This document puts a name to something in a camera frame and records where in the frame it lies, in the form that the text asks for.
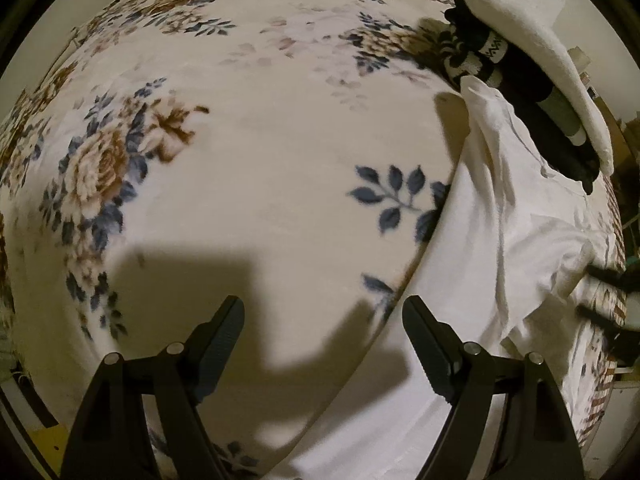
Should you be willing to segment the white t-shirt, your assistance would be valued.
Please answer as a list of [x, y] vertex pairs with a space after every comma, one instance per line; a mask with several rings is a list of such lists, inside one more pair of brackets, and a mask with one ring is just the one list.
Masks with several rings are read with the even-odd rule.
[[[498, 352], [503, 339], [608, 252], [606, 194], [552, 170], [496, 89], [462, 80], [469, 112], [454, 180], [408, 286], [466, 341]], [[271, 469], [275, 479], [409, 479], [449, 408], [434, 393], [394, 312], [356, 372]]]

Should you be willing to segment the brown checkered blanket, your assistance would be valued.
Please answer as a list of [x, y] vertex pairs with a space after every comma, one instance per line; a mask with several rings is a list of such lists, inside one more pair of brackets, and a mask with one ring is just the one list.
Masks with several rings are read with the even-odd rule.
[[[608, 260], [606, 263], [601, 263], [601, 266], [623, 271], [625, 270], [624, 237], [614, 186], [609, 177], [603, 177], [597, 185], [602, 188], [606, 199], [604, 226], [610, 228], [612, 236], [612, 242], [608, 246]], [[601, 282], [595, 282], [594, 286], [596, 286], [596, 296], [591, 300], [590, 307], [624, 324], [627, 317], [626, 294]], [[588, 386], [585, 396], [587, 404], [586, 408], [577, 415], [576, 422], [576, 436], [582, 452], [587, 451], [604, 416], [616, 369], [614, 356], [605, 343], [604, 331], [594, 328], [592, 324], [587, 324], [587, 327], [590, 328], [591, 335], [585, 351], [585, 373], [580, 378], [580, 383]]]

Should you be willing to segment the black patterned folded garment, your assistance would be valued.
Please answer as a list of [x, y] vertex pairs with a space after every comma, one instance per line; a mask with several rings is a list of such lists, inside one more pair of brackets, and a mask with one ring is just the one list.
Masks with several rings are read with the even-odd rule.
[[526, 125], [537, 150], [564, 177], [592, 192], [600, 160], [564, 94], [522, 49], [476, 18], [464, 0], [445, 12], [439, 57], [450, 84], [474, 76], [499, 90]]

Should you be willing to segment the white folded sweater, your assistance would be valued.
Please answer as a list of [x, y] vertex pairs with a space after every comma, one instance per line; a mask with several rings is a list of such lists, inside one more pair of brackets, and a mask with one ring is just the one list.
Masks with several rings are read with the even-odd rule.
[[577, 113], [599, 156], [601, 171], [614, 172], [610, 132], [580, 80], [567, 48], [529, 0], [463, 0], [471, 13], [526, 53], [549, 76]]

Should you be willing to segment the floral bed blanket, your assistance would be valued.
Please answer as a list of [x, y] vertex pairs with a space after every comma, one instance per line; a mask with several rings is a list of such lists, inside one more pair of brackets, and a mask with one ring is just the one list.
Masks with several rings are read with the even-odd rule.
[[[156, 356], [229, 296], [245, 320], [196, 410], [231, 479], [274, 479], [356, 372], [442, 216], [469, 112], [454, 0], [115, 0], [1, 125], [1, 315], [72, 430], [104, 356]], [[585, 270], [503, 339], [576, 434]]]

